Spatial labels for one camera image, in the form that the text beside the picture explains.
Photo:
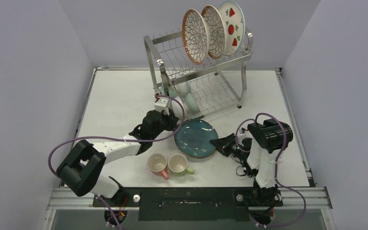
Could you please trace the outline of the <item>dark bottom plate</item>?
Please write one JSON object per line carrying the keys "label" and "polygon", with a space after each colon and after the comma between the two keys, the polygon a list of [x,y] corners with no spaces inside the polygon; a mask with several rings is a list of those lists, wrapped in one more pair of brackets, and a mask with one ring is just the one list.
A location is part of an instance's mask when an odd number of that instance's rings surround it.
{"label": "dark bottom plate", "polygon": [[213,154],[216,147],[210,140],[218,139],[216,129],[204,120],[185,122],[174,134],[178,149],[193,158],[206,158]]}

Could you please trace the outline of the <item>pink handled cream mug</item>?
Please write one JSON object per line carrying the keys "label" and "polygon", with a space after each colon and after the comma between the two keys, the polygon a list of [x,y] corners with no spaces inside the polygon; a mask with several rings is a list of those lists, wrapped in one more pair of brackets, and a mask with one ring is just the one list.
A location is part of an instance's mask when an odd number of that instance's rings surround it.
{"label": "pink handled cream mug", "polygon": [[161,176],[165,180],[169,179],[167,174],[168,161],[165,156],[155,153],[149,156],[147,161],[149,170],[156,176]]}

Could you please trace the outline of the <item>green handled cream mug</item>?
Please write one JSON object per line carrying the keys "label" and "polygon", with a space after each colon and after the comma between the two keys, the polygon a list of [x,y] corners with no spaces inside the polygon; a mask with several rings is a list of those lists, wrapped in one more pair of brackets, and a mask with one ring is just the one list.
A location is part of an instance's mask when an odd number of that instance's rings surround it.
{"label": "green handled cream mug", "polygon": [[186,174],[195,174],[192,168],[188,167],[188,160],[182,154],[174,154],[168,160],[168,168],[172,175],[182,177]]}

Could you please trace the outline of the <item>stainless steel dish rack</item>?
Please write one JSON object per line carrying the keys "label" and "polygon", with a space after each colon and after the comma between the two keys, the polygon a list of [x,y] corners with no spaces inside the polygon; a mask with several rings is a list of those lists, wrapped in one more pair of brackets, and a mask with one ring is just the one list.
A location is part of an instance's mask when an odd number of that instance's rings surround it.
{"label": "stainless steel dish rack", "polygon": [[245,30],[240,48],[218,60],[207,57],[192,63],[185,51],[182,33],[145,36],[144,46],[155,94],[167,95],[177,85],[189,83],[200,111],[191,119],[206,117],[232,107],[242,108],[247,92],[246,66],[252,57],[253,34]]}

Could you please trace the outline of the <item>brown rim flower plate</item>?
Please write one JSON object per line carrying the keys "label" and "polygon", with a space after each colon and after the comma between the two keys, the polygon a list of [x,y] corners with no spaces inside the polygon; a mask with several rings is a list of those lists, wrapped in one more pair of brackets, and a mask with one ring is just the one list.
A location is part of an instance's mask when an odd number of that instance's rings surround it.
{"label": "brown rim flower plate", "polygon": [[218,9],[212,5],[206,5],[201,15],[207,24],[209,34],[208,55],[213,59],[219,59],[224,55],[227,40],[223,18]]}

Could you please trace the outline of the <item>strawberry pattern top plate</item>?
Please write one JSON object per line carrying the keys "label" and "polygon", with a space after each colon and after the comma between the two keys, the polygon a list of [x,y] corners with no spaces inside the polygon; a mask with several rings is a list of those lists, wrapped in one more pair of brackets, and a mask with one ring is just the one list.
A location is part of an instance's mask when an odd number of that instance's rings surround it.
{"label": "strawberry pattern top plate", "polygon": [[237,52],[243,41],[245,34],[244,14],[239,4],[230,0],[223,2],[218,10],[224,21],[224,32],[227,36],[224,55],[230,56]]}

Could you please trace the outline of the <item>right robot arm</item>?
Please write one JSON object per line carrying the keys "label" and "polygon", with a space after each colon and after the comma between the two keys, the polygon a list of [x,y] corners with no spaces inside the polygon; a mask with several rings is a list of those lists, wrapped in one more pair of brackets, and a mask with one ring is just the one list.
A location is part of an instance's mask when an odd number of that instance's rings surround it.
{"label": "right robot arm", "polygon": [[227,137],[210,140],[219,153],[240,164],[242,176],[253,179],[250,196],[244,196],[243,201],[248,205],[267,207],[264,211],[251,213],[259,225],[268,225],[274,218],[274,207],[282,204],[276,180],[278,163],[281,153],[292,140],[290,126],[275,119],[267,119],[262,124],[251,119],[247,128],[240,127]]}

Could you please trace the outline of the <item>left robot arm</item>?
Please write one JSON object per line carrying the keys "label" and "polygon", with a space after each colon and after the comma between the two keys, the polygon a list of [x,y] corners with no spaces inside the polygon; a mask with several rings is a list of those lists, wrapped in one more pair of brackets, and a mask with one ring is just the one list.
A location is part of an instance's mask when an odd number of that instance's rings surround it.
{"label": "left robot arm", "polygon": [[152,110],[132,132],[117,141],[90,143],[87,138],[75,140],[74,147],[54,174],[75,195],[102,195],[111,206],[116,207],[124,200],[123,186],[112,176],[104,174],[103,167],[123,157],[144,153],[162,132],[175,131],[178,122],[179,118],[172,110],[168,113]]}

